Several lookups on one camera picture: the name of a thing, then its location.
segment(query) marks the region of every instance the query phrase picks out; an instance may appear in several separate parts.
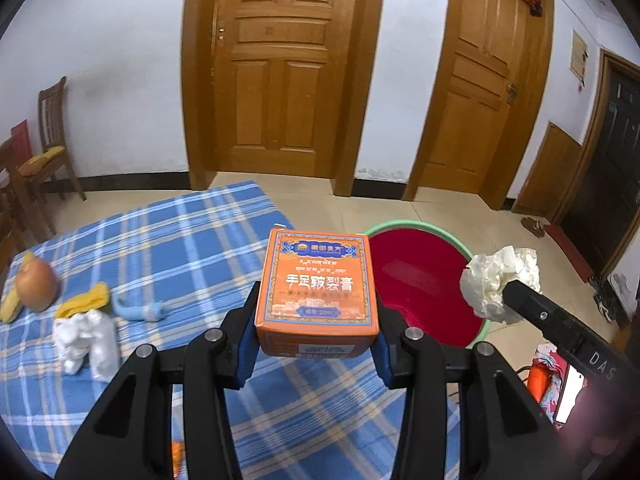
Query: plastic tub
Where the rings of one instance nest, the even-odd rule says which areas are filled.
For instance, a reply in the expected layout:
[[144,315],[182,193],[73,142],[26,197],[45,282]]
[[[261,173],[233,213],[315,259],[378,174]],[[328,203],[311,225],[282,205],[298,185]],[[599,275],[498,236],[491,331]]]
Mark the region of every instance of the plastic tub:
[[460,293],[460,275],[473,254],[456,237],[426,222],[393,220],[369,229],[376,290],[409,326],[437,341],[471,348],[490,323]]

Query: brown slipper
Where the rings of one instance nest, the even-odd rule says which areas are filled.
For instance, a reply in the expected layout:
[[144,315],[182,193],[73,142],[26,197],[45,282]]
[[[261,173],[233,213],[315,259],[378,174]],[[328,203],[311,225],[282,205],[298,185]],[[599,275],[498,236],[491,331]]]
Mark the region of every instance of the brown slipper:
[[520,223],[527,231],[536,235],[538,238],[542,238],[545,235],[545,227],[542,225],[540,220],[533,219],[530,216],[525,216],[520,220]]

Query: onion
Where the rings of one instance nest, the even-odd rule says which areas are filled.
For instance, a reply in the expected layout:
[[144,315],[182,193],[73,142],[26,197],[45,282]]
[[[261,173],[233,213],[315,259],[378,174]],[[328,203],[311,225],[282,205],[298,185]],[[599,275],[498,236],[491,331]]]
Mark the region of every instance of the onion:
[[34,258],[16,274],[15,290],[24,306],[41,312],[56,299],[58,279],[47,262]]

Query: door frame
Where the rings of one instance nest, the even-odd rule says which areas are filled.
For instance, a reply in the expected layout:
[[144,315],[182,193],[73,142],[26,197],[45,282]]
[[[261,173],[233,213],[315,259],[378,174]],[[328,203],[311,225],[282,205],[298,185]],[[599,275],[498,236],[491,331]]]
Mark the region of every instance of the door frame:
[[[522,64],[516,80],[520,93],[511,107],[504,126],[504,130],[510,134],[501,136],[478,193],[491,209],[502,208],[527,149],[545,91],[554,30],[554,0],[542,0],[541,3],[542,17],[536,18],[527,14]],[[403,200],[415,198],[424,167],[438,135],[447,99],[449,79],[453,72],[455,45],[461,20],[462,0],[449,0],[440,63],[436,72],[431,103],[414,166],[402,196]]]
[[[191,189],[207,189],[219,168],[211,78],[215,3],[184,0],[180,71]],[[332,164],[331,183],[339,196],[351,195],[381,13],[382,0],[356,0]]]
[[[629,76],[631,79],[635,79],[640,82],[640,66],[624,59],[623,57],[614,54],[613,52],[604,48],[600,49],[600,63],[598,66],[598,86],[596,88],[595,101],[593,102],[593,109],[591,111],[591,119],[589,120],[589,126],[587,127],[587,135],[582,144],[580,150],[580,157],[578,159],[578,167],[575,171],[574,177],[569,184],[569,187],[558,206],[553,218],[552,224],[559,225],[569,208],[572,206],[575,196],[578,193],[580,184],[584,180],[584,175],[587,172],[587,168],[593,158],[593,153],[598,145],[600,134],[602,132],[602,126],[604,124],[604,116],[606,113],[607,104],[609,102],[609,85],[611,82],[611,71],[617,69]],[[616,265],[619,263],[620,258],[625,253],[626,248],[631,243],[634,235],[640,228],[640,207],[636,209],[636,214],[626,230],[625,235],[620,240],[620,243],[613,251],[607,263],[604,265],[600,276],[605,278],[613,272]]]

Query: light blue plastic object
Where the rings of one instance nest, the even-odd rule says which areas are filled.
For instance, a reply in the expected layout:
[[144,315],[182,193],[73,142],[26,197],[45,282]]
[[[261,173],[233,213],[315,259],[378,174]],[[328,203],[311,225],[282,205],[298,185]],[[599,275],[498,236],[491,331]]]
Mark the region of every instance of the light blue plastic object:
[[158,321],[165,316],[162,303],[156,301],[143,306],[127,306],[119,296],[112,294],[111,304],[116,316],[129,321]]

